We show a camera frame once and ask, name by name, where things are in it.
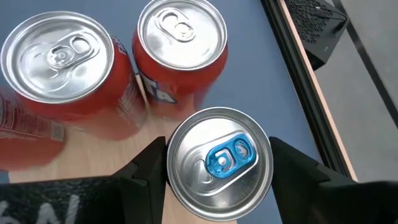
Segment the can top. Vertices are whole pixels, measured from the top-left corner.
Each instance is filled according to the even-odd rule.
[[[227,41],[223,17],[206,0],[153,0],[141,12],[137,33],[156,62],[177,70],[213,63]]]
[[[113,66],[111,37],[92,18],[46,12],[19,24],[0,54],[2,72],[22,96],[67,103],[93,92]]]
[[[174,132],[167,172],[174,193],[207,220],[235,220],[256,208],[272,179],[272,151],[262,128],[231,108],[208,108]]]

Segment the aluminum can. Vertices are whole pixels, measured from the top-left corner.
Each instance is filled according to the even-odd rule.
[[[248,115],[208,108],[173,133],[167,173],[174,194],[191,212],[212,221],[235,220],[255,209],[269,190],[271,145]]]
[[[61,124],[38,117],[0,95],[0,170],[44,165],[64,147]]]
[[[46,12],[17,26],[1,68],[28,108],[46,118],[121,140],[146,117],[126,49],[95,20]]]
[[[155,0],[141,12],[132,50],[152,112],[196,112],[228,57],[227,30],[206,0]]]

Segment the gray floor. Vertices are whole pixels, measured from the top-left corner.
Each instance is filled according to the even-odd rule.
[[[397,103],[398,1],[342,0],[342,3]],[[347,31],[316,75],[358,180],[398,180],[398,129]]]

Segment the vent grille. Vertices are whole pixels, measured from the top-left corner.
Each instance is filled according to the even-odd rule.
[[[286,0],[286,5],[301,40],[316,44],[334,12],[316,0]]]

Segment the barcode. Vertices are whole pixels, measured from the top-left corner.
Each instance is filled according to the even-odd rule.
[[[51,140],[63,141],[65,138],[65,129],[61,124],[52,123],[52,135]]]
[[[134,121],[133,102],[136,99],[136,92],[137,89],[134,88],[132,83],[129,83],[123,96],[119,99],[119,105],[124,114],[123,119],[131,124]]]

